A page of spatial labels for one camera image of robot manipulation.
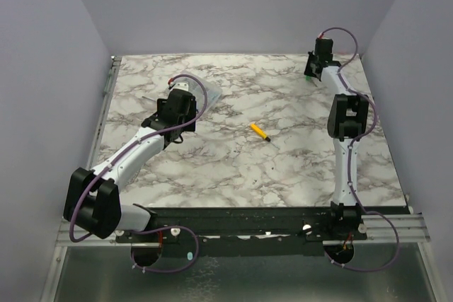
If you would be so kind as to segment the yellow handled screwdriver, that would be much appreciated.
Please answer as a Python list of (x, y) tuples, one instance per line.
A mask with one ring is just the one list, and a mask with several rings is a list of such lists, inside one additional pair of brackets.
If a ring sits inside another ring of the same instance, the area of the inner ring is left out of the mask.
[(256, 124), (252, 123), (250, 124), (250, 128), (264, 141), (268, 142), (269, 144), (275, 146), (277, 148), (277, 145), (272, 141), (272, 139)]

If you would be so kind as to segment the left aluminium side rail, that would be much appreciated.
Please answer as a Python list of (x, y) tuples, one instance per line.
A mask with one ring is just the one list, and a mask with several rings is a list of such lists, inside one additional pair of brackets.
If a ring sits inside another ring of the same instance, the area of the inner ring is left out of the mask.
[(86, 163), (87, 169), (90, 169), (93, 165), (97, 164), (98, 152), (100, 151), (101, 148), (101, 141), (105, 129), (105, 122), (107, 120), (108, 111), (110, 109), (111, 100), (113, 98), (113, 93), (117, 81), (117, 75), (120, 70), (122, 56), (115, 55), (112, 56), (111, 59), (112, 64), (108, 71), (107, 80), (105, 83), (105, 87), (103, 89), (103, 102), (101, 106), (101, 111), (98, 117), (98, 122), (93, 135), (93, 142)]

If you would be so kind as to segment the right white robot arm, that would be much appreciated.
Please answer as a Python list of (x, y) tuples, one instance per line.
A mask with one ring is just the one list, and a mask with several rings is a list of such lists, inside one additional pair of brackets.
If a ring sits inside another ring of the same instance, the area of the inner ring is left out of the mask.
[(326, 233), (334, 239), (354, 232), (362, 222), (357, 196), (357, 154), (366, 132), (369, 102), (341, 74), (341, 63), (333, 58), (333, 41), (318, 37), (309, 53), (304, 74), (324, 84), (333, 94), (327, 131), (335, 151), (335, 188)]

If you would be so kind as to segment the blue red screwdriver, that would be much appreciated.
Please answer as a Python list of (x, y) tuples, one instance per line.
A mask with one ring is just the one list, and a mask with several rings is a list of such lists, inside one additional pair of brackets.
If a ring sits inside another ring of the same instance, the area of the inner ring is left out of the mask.
[(153, 101), (153, 102), (156, 102), (156, 99), (154, 99), (154, 98), (150, 98), (150, 97), (148, 97), (148, 96), (145, 96), (145, 95), (143, 95), (143, 96), (142, 96), (142, 98), (143, 98), (143, 99), (145, 99), (145, 100), (149, 100), (149, 101)]

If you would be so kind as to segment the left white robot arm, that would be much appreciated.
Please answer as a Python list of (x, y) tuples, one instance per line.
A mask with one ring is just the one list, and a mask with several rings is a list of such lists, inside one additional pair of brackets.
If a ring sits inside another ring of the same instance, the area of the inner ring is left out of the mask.
[(195, 96), (180, 88), (173, 89), (166, 99), (157, 101), (157, 111), (111, 157), (90, 170), (75, 170), (64, 205), (70, 240), (78, 243), (85, 239), (75, 235), (77, 226), (88, 236), (101, 239), (115, 231), (131, 231), (140, 241), (151, 240), (156, 235), (151, 211), (136, 204), (121, 205), (120, 191), (148, 160), (183, 132), (194, 131), (196, 117)]

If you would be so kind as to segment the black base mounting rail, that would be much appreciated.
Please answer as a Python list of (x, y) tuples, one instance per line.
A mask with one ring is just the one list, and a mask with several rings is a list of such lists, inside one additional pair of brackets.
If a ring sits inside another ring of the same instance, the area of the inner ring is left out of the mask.
[(152, 228), (180, 228), (178, 236), (163, 233), (163, 255), (183, 257), (197, 236), (199, 256), (322, 256), (325, 244), (364, 240), (361, 213), (328, 207), (154, 208)]

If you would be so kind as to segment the clear plastic parts box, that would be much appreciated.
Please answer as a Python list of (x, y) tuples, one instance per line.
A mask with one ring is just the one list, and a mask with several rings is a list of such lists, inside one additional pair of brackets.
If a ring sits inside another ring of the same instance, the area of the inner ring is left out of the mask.
[(199, 76), (194, 74), (189, 75), (191, 75), (191, 78), (185, 76), (180, 81), (185, 81), (189, 84), (190, 90), (188, 92), (195, 96), (197, 111), (201, 111), (205, 101), (207, 101), (205, 112), (208, 112), (221, 98), (222, 89)]

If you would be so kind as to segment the green capped key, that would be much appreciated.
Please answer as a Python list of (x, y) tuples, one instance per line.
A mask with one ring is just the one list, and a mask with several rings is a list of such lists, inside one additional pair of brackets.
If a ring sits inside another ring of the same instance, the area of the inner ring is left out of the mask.
[(307, 80), (310, 84), (312, 84), (313, 86), (317, 87), (316, 81), (315, 81), (315, 78), (314, 78), (314, 77), (306, 76), (306, 80)]

